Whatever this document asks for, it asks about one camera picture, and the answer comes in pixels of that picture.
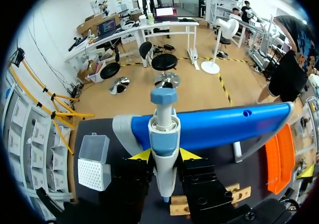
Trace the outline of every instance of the wall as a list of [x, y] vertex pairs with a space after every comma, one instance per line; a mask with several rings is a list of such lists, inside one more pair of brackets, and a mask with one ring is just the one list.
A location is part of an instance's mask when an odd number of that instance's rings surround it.
[[[79, 36], [76, 27], [93, 13], [90, 7], [91, 1], [94, 0], [45, 0], [35, 6], [35, 10], [30, 12], [24, 24], [21, 25], [18, 45], [25, 51], [25, 58], [30, 67], [54, 93], [68, 95], [66, 89], [44, 62], [31, 34], [35, 35], [38, 47], [51, 66], [64, 76], [66, 82], [75, 83], [76, 73], [72, 68], [64, 65], [64, 56], [67, 49], [73, 44], [73, 38]], [[114, 12], [112, 4], [109, 4], [109, 9], [110, 13]], [[53, 110], [52, 102], [25, 68], [21, 65], [15, 70], [21, 81], [32, 91], [32, 94]]]

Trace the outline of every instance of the orange tray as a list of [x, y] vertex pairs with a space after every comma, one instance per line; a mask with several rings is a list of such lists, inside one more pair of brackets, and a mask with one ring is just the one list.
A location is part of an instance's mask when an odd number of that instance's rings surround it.
[[289, 124], [266, 143], [268, 190], [280, 193], [290, 182], [295, 166], [294, 140]]

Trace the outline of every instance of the black shorts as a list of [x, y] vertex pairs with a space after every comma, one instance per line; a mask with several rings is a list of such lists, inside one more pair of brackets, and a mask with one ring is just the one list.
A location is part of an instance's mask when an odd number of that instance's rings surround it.
[[308, 80], [305, 72], [297, 64], [294, 55], [288, 52], [274, 70], [268, 91], [273, 97], [280, 97], [282, 102], [293, 102]]

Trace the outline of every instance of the black chair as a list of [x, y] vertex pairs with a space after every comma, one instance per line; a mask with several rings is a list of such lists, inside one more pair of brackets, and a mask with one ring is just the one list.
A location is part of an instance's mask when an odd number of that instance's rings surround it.
[[[216, 35], [215, 40], [217, 40], [218, 29], [219, 27], [217, 27], [214, 31]], [[224, 59], [228, 58], [228, 54], [222, 50], [222, 45], [224, 45], [226, 48], [226, 45], [230, 45], [230, 43], [231, 43], [231, 40], [223, 37], [223, 33], [222, 33], [220, 37], [220, 41], [219, 41], [220, 48], [218, 49], [217, 57], [224, 58]]]
[[[103, 80], [109, 79], [115, 76], [121, 69], [121, 65], [119, 64], [120, 61], [120, 53], [117, 47], [114, 49], [115, 51], [115, 62], [107, 64], [101, 72], [100, 76]], [[113, 81], [109, 87], [109, 91], [112, 95], [117, 95], [124, 92], [128, 85], [130, 84], [130, 79], [127, 77], [119, 77]]]
[[[140, 55], [146, 59], [149, 51], [152, 49], [152, 44], [149, 41], [144, 42], [140, 48]], [[174, 69], [177, 65], [177, 58], [172, 54], [161, 54], [152, 59], [151, 66], [154, 70], [162, 71], [160, 75], [155, 78], [156, 88], [173, 88], [176, 89], [180, 83], [179, 76], [173, 72], [166, 72]]]

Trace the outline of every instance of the white fan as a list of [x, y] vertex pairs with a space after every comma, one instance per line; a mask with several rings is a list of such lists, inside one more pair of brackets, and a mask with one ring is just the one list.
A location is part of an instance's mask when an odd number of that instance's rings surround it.
[[204, 72], [207, 72], [213, 75], [217, 74], [220, 70], [219, 66], [215, 63], [215, 61], [216, 61], [216, 56], [218, 52], [218, 45], [219, 45], [221, 33], [223, 32], [223, 37], [226, 39], [232, 38], [238, 31], [239, 23], [236, 19], [229, 19], [227, 22], [223, 21], [222, 19], [217, 19], [216, 25], [220, 26], [220, 28], [217, 35], [213, 61], [204, 61], [201, 64], [201, 68]]

